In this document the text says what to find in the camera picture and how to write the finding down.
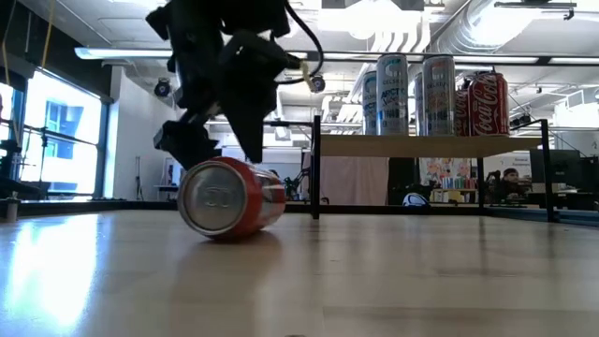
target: person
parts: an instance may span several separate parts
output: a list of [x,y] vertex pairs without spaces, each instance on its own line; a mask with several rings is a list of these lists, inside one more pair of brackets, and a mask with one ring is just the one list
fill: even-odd
[[524,190],[519,185],[519,173],[515,168],[508,168],[499,182],[497,198],[499,200],[518,199],[524,196]]

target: white can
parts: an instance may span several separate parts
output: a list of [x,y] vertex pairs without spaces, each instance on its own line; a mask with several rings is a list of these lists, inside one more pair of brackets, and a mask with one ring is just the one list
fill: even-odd
[[376,71],[364,74],[362,109],[364,111],[364,135],[376,135]]
[[418,73],[414,78],[414,99],[416,101],[416,135],[427,135],[427,120],[424,114],[424,93],[423,93],[422,73]]
[[456,70],[453,57],[433,56],[423,65],[427,136],[455,136]]
[[378,135],[409,135],[408,62],[403,54],[376,62],[376,129]]

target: white wall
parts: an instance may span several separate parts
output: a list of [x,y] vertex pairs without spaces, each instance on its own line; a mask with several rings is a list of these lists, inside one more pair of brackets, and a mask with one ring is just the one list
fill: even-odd
[[[599,104],[581,104],[567,108],[564,103],[555,107],[556,126],[597,127],[599,126]],[[584,155],[599,155],[599,132],[568,131],[560,132],[555,140],[555,148],[561,150],[577,149]]]
[[141,158],[141,184],[145,200],[157,200],[168,153],[153,147],[153,136],[166,120],[177,118],[174,109],[131,81],[120,67],[112,70],[107,165],[107,198],[136,199],[136,156]]
[[506,169],[516,169],[519,177],[530,177],[531,172],[531,155],[528,152],[514,152],[509,154],[500,154],[483,159],[485,166],[485,178],[490,172],[499,170],[504,175]]
[[[269,170],[274,169],[279,174],[279,178],[294,179],[301,171],[301,155],[300,149],[264,149],[262,151],[261,164],[256,165],[259,169]],[[245,160],[245,154],[241,148],[224,148],[223,156],[237,158],[241,161]]]

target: metal pole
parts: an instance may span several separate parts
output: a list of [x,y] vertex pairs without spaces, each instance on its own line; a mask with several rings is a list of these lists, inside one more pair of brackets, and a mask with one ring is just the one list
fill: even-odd
[[483,158],[476,159],[476,178],[478,179],[478,210],[485,208],[485,168]]
[[543,173],[545,175],[545,205],[547,207],[547,221],[555,222],[555,211],[553,210],[553,172],[551,169],[551,156],[549,152],[549,124],[547,120],[541,120],[541,145],[543,147]]
[[320,218],[320,116],[314,116],[312,125],[312,176],[310,189],[310,206],[312,218]]

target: soda can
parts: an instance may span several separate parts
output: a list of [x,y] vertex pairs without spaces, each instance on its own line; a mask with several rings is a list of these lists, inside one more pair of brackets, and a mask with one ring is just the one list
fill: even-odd
[[468,103],[468,86],[470,82],[465,81],[464,85],[456,92],[456,136],[470,137],[470,106]]
[[427,136],[455,136],[456,70],[453,57],[433,56],[424,61],[423,67]]
[[424,95],[422,88],[422,73],[414,78],[414,99],[416,101],[416,135],[427,135],[427,121],[424,117]]
[[270,172],[215,157],[187,172],[177,202],[193,230],[213,240],[239,240],[279,219],[285,190]]
[[376,71],[364,74],[362,87],[364,135],[376,135]]
[[507,81],[497,73],[480,74],[470,84],[472,136],[509,136]]
[[408,62],[389,54],[376,62],[376,129],[378,135],[409,135]]

